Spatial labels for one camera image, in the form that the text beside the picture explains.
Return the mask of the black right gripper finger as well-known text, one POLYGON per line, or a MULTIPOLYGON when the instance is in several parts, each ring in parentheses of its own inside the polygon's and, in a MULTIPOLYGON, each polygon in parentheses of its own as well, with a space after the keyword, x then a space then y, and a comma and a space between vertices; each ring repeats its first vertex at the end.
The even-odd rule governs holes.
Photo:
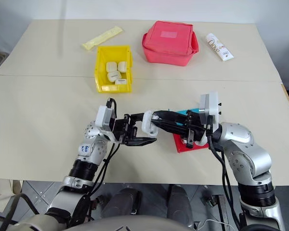
POLYGON ((170 122, 179 124, 185 124, 187 122, 187 115, 183 115, 178 112, 160 110, 155 111, 154 114, 157 115, 160 119, 170 122))
POLYGON ((178 134, 181 136, 188 136, 189 129, 182 125, 177 125, 175 122, 169 122, 169 121, 152 121, 152 124, 154 124, 156 127, 172 133, 172 134, 178 134))

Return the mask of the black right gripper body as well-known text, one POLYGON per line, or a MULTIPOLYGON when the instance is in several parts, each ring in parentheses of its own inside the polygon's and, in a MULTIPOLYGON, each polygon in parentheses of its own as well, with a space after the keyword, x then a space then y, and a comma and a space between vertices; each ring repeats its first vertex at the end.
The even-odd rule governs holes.
POLYGON ((204 146, 207 143, 204 125, 201 123, 200 115, 191 110, 186 111, 188 128, 187 148, 193 148, 194 144, 204 146))

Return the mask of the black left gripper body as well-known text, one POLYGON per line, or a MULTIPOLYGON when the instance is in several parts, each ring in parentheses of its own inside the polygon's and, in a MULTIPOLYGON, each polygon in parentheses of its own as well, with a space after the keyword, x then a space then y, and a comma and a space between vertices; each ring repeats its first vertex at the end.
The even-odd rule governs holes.
POLYGON ((119 144, 136 145, 136 115, 125 114, 123 119, 116 119, 113 134, 119 144))

